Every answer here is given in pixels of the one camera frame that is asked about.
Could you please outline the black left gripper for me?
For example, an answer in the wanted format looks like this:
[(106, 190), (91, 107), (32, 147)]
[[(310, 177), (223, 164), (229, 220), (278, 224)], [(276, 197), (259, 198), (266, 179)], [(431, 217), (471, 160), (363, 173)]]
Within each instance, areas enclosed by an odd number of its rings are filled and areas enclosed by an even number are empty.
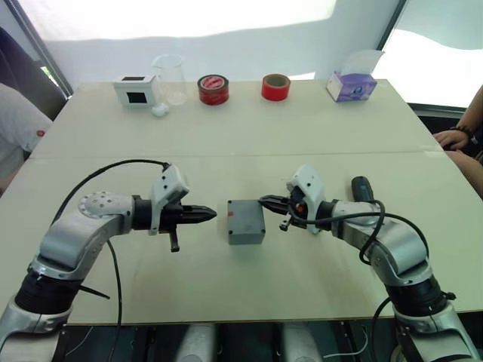
[(177, 253), (180, 251), (177, 237), (178, 224), (184, 224), (187, 220), (188, 224), (207, 222), (215, 218), (216, 215), (215, 210), (206, 206), (168, 204), (161, 213), (158, 233), (169, 236), (171, 252)]

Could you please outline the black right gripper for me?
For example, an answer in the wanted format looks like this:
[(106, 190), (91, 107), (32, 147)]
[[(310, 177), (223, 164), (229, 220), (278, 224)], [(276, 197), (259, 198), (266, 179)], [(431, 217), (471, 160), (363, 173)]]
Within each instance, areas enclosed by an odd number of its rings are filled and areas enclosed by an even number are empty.
[(280, 195), (264, 195), (260, 197), (260, 203), (273, 213), (285, 215), (279, 228), (286, 232), (293, 225), (302, 229), (306, 228), (308, 208), (303, 200), (305, 194), (299, 187), (294, 187), (288, 197)]

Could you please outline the bystander bare hand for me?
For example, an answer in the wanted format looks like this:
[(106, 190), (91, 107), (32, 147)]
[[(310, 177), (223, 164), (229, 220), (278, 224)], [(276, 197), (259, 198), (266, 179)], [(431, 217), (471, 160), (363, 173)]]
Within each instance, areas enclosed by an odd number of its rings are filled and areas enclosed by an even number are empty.
[(460, 151), (469, 142), (469, 136), (461, 130), (445, 130), (433, 136), (444, 150)]

